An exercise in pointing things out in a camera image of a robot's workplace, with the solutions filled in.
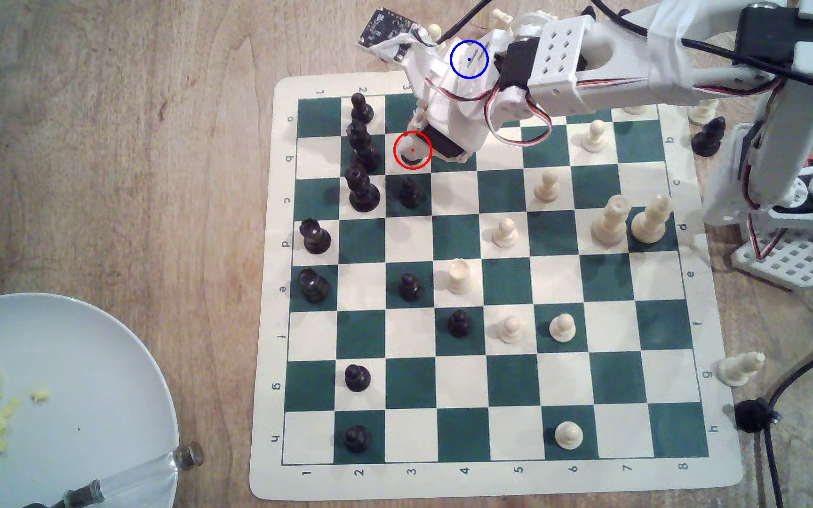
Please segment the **white pawn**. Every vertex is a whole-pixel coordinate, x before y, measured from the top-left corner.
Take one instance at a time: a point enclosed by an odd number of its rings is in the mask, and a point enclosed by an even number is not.
[[[698,101],[698,105],[689,109],[689,121],[692,125],[703,126],[714,119],[717,113],[717,105],[720,104],[718,98],[708,98]]]
[[[717,379],[726,386],[742,386],[764,365],[761,352],[743,352],[724,358],[717,365]]]
[[[569,314],[561,314],[551,320],[548,332],[558,342],[566,342],[575,337],[575,320]]]
[[[658,194],[644,212],[632,218],[632,236],[642,243],[654,243],[664,236],[669,218],[670,198],[666,194]]]
[[[554,430],[554,440],[564,450],[573,450],[582,444],[582,429],[571,421],[565,421]]]
[[[607,126],[602,120],[593,121],[588,126],[588,135],[582,139],[582,148],[593,154],[604,150],[604,146],[607,144],[607,139],[604,137],[605,130],[607,130]]]
[[[498,338],[505,343],[514,343],[522,333],[522,323],[518,317],[507,316],[498,324]]]
[[[617,194],[607,200],[604,215],[592,222],[592,236],[604,247],[613,247],[626,238],[626,218],[630,214],[630,202]]]
[[[559,193],[558,170],[546,169],[541,175],[541,184],[535,187],[535,197],[543,202],[552,202],[558,199]]]

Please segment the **white plate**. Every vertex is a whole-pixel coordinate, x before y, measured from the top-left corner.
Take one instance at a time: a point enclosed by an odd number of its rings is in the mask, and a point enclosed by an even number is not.
[[[51,505],[64,491],[178,445],[175,405],[158,365],[118,319],[57,294],[0,296],[2,398],[23,404],[0,455],[0,507]],[[30,393],[51,390],[42,404]],[[176,482],[99,506],[169,508]]]

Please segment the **wire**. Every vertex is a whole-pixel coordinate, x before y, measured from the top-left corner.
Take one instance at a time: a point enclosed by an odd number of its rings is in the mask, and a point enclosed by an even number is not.
[[[454,26],[452,26],[448,31],[444,32],[438,40],[435,41],[435,44],[440,44],[445,40],[450,39],[451,37],[457,35],[457,32],[460,31],[461,28],[466,26],[466,24],[470,21],[470,19],[475,18],[475,15],[478,15],[479,12],[485,8],[485,6],[491,4],[491,0],[481,0],[478,4],[472,7],[466,16],[460,19]]]
[[[645,28],[644,26],[639,26],[638,24],[635,24],[631,21],[626,20],[623,17],[620,17],[620,15],[616,14],[614,11],[608,8],[608,6],[605,6],[604,2],[602,2],[601,0],[590,0],[590,1],[592,2],[592,4],[594,4],[595,7],[598,7],[598,9],[601,12],[603,12],[606,17],[610,18],[611,21],[613,21],[614,23],[629,30],[630,32],[636,33],[641,37],[648,37],[648,29]],[[798,81],[799,83],[803,83],[813,87],[813,78],[805,73],[793,71],[791,69],[786,69],[784,67],[780,67],[772,63],[766,63],[762,60],[751,57],[749,55],[732,52],[730,50],[727,50],[726,48],[721,48],[720,46],[709,44],[702,40],[692,40],[683,37],[680,39],[680,41],[682,45],[684,45],[686,48],[691,48],[693,50],[698,50],[700,52],[708,52],[734,62],[748,64],[749,66],[754,67],[755,69],[770,72],[772,74],[777,75],[778,77],[792,79],[793,81]]]

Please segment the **wood grain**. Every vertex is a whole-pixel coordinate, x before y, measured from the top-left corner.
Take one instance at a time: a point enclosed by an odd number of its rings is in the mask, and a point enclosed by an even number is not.
[[[470,2],[385,4],[448,25]],[[171,388],[182,438],[197,438],[208,454],[181,480],[178,506],[307,505],[257,500],[248,488],[272,97],[287,76],[389,70],[353,45],[375,6],[0,0],[0,294],[68,294],[142,338]],[[584,2],[500,5],[512,14],[548,6],[569,16]],[[727,101],[721,111],[741,121],[751,102]],[[735,396],[766,394],[813,353],[813,289],[787,292],[731,270],[738,232],[710,233],[727,352],[768,355]],[[813,505],[813,371],[779,410],[785,496]],[[761,446],[746,435],[741,445],[745,478],[729,488],[409,504],[773,503],[766,468],[755,468]]]

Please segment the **black chess piece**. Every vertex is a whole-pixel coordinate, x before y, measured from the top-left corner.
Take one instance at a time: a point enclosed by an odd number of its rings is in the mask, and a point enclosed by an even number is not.
[[[404,178],[400,183],[400,193],[398,199],[407,208],[413,209],[425,198],[425,193],[419,188],[412,177]]]
[[[296,278],[303,292],[303,298],[311,304],[317,304],[328,297],[332,285],[313,269],[300,270]]]
[[[447,318],[447,331],[454,337],[466,337],[472,333],[472,318],[466,311],[457,309]]]
[[[422,296],[423,286],[415,275],[407,272],[400,276],[398,291],[407,302],[415,302]]]
[[[368,179],[366,170],[361,165],[352,164],[344,172],[344,178],[347,180],[347,187],[351,191],[351,206],[357,212],[371,212],[378,206],[381,201],[381,192]]]
[[[344,431],[344,445],[355,454],[361,454],[372,446],[372,434],[362,425],[354,425]]]
[[[367,124],[375,118],[375,111],[366,103],[366,97],[361,93],[356,92],[351,96],[351,104],[353,104],[352,119]]]
[[[306,219],[301,222],[300,234],[303,236],[303,247],[310,254],[322,254],[332,246],[332,235],[323,230],[315,219]]]
[[[701,127],[701,132],[692,136],[692,151],[697,156],[710,157],[720,149],[720,140],[726,132],[726,119],[717,117]]]
[[[344,369],[344,383],[351,391],[363,391],[372,382],[372,375],[362,365],[350,364]]]

